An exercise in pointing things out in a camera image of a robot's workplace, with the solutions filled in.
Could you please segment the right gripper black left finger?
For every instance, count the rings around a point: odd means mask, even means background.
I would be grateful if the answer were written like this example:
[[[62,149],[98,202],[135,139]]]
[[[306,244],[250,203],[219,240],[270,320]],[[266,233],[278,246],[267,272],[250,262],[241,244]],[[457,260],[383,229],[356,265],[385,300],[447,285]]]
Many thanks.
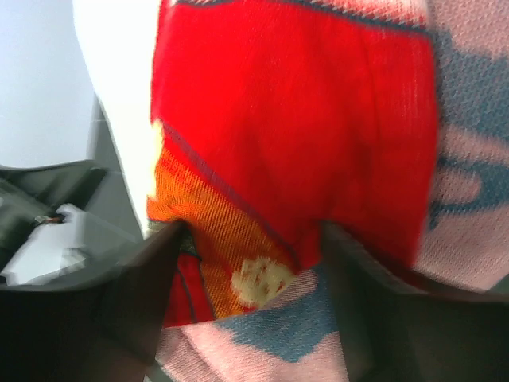
[[[154,363],[185,225],[44,285],[1,289],[4,381],[141,381]]]

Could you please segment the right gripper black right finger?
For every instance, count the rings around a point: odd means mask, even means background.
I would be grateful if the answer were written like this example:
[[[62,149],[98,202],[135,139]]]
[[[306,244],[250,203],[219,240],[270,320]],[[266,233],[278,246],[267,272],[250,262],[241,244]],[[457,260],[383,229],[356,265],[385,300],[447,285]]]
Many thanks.
[[[328,222],[321,252],[349,380],[507,380],[505,294],[380,262]]]

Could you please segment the red cartoon print pillowcase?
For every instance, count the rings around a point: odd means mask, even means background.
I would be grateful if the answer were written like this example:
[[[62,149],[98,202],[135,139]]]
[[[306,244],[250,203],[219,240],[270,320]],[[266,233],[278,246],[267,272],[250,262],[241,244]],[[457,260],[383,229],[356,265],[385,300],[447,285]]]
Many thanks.
[[[351,381],[324,223],[378,261],[508,294],[505,1],[171,1],[151,232],[186,226],[167,381]]]

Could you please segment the white pillow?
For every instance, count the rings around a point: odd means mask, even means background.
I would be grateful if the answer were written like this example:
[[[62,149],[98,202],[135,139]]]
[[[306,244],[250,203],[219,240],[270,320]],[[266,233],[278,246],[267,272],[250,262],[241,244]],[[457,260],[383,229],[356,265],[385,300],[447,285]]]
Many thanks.
[[[161,128],[151,122],[151,84],[158,18],[171,1],[74,1],[76,36],[119,156],[143,236],[151,233]]]

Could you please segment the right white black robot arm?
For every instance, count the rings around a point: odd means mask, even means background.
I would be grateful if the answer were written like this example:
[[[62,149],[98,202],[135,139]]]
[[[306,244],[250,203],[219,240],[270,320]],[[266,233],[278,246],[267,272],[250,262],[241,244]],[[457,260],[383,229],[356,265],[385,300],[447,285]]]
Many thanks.
[[[105,175],[90,160],[2,168],[2,265],[34,229],[65,222],[61,205],[84,209]],[[148,380],[185,230],[173,223],[45,285],[2,286],[2,380]],[[321,250],[349,380],[507,380],[506,295],[379,263],[332,224]]]

